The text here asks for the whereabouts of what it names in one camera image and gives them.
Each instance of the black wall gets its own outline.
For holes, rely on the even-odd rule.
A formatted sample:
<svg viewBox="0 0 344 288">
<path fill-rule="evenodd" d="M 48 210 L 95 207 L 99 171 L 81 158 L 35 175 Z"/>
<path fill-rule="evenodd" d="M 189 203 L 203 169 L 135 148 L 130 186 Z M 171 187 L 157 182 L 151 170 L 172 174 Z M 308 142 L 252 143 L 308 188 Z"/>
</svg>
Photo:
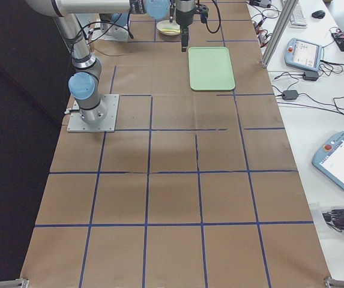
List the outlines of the black wall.
<svg viewBox="0 0 344 288">
<path fill-rule="evenodd" d="M 68 101 L 69 64 L 53 19 L 23 0 L 0 0 L 0 281 L 20 275 Z"/>
</svg>

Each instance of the emergency stop button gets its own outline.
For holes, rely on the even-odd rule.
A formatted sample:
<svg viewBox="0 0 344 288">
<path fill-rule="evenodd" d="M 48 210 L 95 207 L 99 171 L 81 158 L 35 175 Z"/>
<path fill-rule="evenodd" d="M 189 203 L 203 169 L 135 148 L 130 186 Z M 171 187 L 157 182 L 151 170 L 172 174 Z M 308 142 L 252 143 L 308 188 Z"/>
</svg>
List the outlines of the emergency stop button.
<svg viewBox="0 0 344 288">
<path fill-rule="evenodd" d="M 324 146 L 324 150 L 325 150 L 325 151 L 329 151 L 330 149 L 332 149 L 332 145 L 326 144 L 326 145 Z"/>
</svg>

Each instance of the computer mouse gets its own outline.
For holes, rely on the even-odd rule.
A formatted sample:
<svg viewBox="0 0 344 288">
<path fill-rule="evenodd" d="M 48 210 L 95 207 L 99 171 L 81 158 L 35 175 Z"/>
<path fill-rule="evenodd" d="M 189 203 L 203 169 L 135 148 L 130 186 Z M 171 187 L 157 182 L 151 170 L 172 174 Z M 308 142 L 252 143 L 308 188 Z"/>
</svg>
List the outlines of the computer mouse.
<svg viewBox="0 0 344 288">
<path fill-rule="evenodd" d="M 324 16 L 325 16 L 324 10 L 318 10 L 318 11 L 312 13 L 313 18 L 322 19 L 322 18 L 324 18 Z"/>
</svg>

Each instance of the yellow plate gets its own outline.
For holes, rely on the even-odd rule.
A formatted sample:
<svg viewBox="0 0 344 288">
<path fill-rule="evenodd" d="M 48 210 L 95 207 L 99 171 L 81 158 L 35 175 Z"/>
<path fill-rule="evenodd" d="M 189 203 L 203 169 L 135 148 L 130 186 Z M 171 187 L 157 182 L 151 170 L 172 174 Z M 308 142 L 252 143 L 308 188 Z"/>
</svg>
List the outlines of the yellow plate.
<svg viewBox="0 0 344 288">
<path fill-rule="evenodd" d="M 180 26 L 173 21 L 172 23 L 169 20 L 160 21 L 157 23 L 157 30 L 164 35 L 178 35 L 180 34 Z"/>
</svg>

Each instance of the power adapter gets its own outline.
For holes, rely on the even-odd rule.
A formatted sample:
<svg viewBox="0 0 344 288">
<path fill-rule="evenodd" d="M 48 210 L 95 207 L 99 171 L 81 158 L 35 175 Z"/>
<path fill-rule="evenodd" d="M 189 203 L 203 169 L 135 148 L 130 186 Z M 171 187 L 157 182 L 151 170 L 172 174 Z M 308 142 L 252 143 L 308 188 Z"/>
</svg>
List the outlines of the power adapter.
<svg viewBox="0 0 344 288">
<path fill-rule="evenodd" d="M 298 92 L 297 90 L 285 90 L 281 96 L 285 101 L 296 100 L 298 98 Z"/>
<path fill-rule="evenodd" d="M 307 81 L 317 81 L 318 73 L 316 71 L 305 71 L 303 75 L 303 79 Z"/>
</svg>

